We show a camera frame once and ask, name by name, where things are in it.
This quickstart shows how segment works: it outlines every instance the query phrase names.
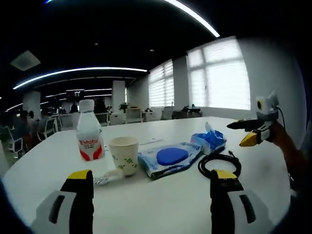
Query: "potted plant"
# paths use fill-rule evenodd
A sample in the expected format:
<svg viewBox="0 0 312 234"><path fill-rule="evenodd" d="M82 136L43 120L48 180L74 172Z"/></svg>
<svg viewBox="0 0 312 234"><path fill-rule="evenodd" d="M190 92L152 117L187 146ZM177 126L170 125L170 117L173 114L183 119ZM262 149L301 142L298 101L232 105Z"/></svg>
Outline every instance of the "potted plant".
<svg viewBox="0 0 312 234"><path fill-rule="evenodd" d="M129 104L127 102L123 102L119 105L119 109L123 110L124 113L126 113L126 110L128 109Z"/></svg>

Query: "desk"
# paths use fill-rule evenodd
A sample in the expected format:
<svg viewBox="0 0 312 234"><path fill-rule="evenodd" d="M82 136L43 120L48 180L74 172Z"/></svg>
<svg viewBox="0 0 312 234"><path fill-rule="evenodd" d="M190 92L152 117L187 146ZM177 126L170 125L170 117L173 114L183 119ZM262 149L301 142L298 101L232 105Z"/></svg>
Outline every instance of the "desk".
<svg viewBox="0 0 312 234"><path fill-rule="evenodd" d="M139 146L139 150L189 141L193 133L205 132L205 122L223 132L242 164L239 177L245 189L254 191L278 223L290 203L286 163L276 146L269 142L251 148L239 147L243 130L226 127L231 119L202 117L155 121L103 128L105 142L120 136L162 138L161 142ZM203 234L211 232L210 181L197 169L151 181L143 171L120 182L95 187L94 234ZM208 168L234 169L228 162L214 160ZM36 207L52 191L59 190L74 171L92 169L94 176L115 168L109 152L105 158L85 162L79 155L75 131L58 132L23 156L5 174L3 183L13 206L30 224Z"/></svg>

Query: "air vent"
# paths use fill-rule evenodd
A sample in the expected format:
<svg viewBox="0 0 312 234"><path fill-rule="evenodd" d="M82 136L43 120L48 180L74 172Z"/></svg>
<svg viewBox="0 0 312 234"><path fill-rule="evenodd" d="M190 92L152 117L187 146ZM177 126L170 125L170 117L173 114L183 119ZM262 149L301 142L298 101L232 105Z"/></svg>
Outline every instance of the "air vent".
<svg viewBox="0 0 312 234"><path fill-rule="evenodd" d="M11 62L12 66L20 69L21 71L26 71L29 68L35 67L41 62L37 59L29 50L20 54L16 59Z"/></svg>

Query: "blue lid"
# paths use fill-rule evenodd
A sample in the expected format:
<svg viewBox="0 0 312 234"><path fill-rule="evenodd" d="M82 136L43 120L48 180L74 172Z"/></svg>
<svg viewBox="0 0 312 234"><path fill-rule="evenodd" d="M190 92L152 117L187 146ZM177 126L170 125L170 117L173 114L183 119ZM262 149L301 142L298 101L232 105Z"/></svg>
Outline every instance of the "blue lid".
<svg viewBox="0 0 312 234"><path fill-rule="evenodd" d="M178 148L167 148L158 151L157 162L162 166L175 165L189 156L186 150Z"/></svg>

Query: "black cable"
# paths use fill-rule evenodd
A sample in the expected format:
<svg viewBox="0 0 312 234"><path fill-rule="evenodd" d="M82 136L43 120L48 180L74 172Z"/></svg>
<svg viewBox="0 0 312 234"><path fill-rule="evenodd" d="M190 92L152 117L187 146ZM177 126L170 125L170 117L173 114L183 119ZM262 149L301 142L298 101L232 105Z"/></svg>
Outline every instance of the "black cable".
<svg viewBox="0 0 312 234"><path fill-rule="evenodd" d="M284 119L283 112L282 112L281 108L279 108L278 106L277 106L277 109L281 112L281 115L282 115L282 118L283 118L284 129L285 129L285 131L286 131L286 125L285 125L285 119Z"/></svg>
<svg viewBox="0 0 312 234"><path fill-rule="evenodd" d="M230 155L222 155L222 154L212 153L212 154L209 154L207 156L204 156L201 159L201 161L199 161L199 163L198 163L198 170L204 176L206 176L208 179L210 179L211 171L209 171L206 168L206 164L211 160L219 159L219 160L224 160L224 161L228 161L228 162L232 163L236 167L236 171L233 172L233 174L236 175L237 177L239 177L241 170L242 170L242 165L240 164L238 158L234 156L232 151L229 151L229 154Z"/></svg>

